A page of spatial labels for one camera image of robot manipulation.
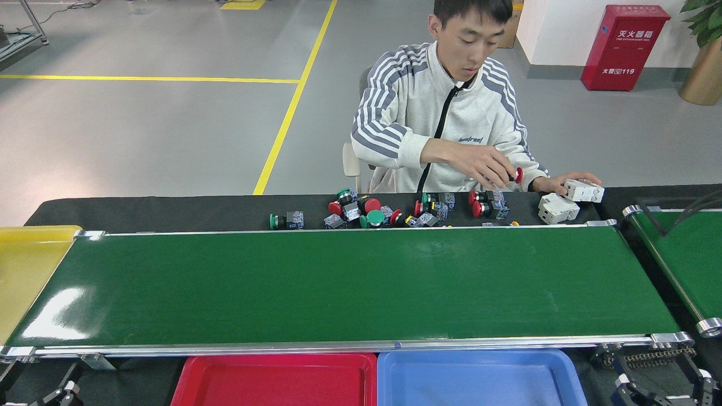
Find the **person's left hand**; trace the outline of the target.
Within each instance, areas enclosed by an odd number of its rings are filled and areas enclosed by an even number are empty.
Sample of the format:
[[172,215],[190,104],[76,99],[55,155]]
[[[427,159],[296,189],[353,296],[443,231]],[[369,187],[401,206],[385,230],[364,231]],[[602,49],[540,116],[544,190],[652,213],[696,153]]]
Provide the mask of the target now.
[[580,180],[581,182],[591,182],[601,185],[601,180],[593,173],[588,171],[570,171],[561,175],[534,178],[530,184],[532,192],[558,193],[558,195],[567,195],[567,189],[564,184],[568,179]]

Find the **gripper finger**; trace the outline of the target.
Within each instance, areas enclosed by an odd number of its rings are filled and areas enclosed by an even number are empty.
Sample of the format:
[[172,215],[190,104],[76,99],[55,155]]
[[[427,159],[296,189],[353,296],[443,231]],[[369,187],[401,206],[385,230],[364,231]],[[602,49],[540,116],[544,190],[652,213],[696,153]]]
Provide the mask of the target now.
[[619,373],[612,395],[613,405],[666,405],[666,399],[635,383],[626,373]]
[[44,398],[37,399],[31,405],[83,405],[83,401],[79,398],[79,391],[79,385],[70,380]]
[[683,371],[689,383],[693,385],[692,395],[668,396],[669,405],[713,405],[717,382],[711,373],[697,368],[694,360],[686,352],[675,355],[676,365]]

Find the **person's right hand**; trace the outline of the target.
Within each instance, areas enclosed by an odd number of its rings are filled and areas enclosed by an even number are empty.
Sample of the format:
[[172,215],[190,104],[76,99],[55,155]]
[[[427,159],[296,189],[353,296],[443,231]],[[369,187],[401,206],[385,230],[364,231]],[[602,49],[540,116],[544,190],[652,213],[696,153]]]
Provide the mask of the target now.
[[507,187],[518,174],[510,160],[491,145],[444,140],[440,160],[491,190]]

